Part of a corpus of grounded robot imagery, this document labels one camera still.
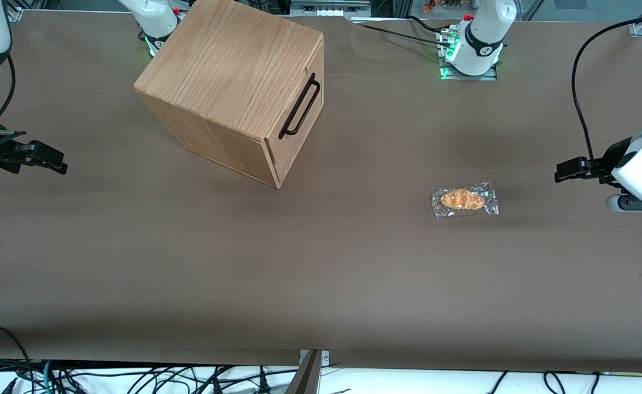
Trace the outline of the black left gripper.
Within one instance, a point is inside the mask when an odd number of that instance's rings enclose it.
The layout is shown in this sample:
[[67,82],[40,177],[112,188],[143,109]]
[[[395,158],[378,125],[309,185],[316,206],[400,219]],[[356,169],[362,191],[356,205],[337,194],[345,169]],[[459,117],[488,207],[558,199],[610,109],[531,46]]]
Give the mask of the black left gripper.
[[[597,177],[601,184],[616,184],[611,172],[627,153],[632,137],[612,144],[605,154],[594,160],[597,168]],[[594,178],[593,165],[585,157],[576,157],[556,165],[555,182],[561,183],[572,179]]]

